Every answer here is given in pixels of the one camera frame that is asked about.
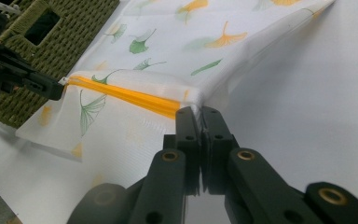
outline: woven basket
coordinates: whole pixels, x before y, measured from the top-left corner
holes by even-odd
[[[68,74],[118,3],[119,0],[16,0],[13,4],[19,5],[23,13],[10,18],[0,39],[37,71],[58,80]],[[36,46],[24,35],[47,10],[60,20]],[[18,128],[46,100],[23,88],[12,94],[1,93],[0,121]]]

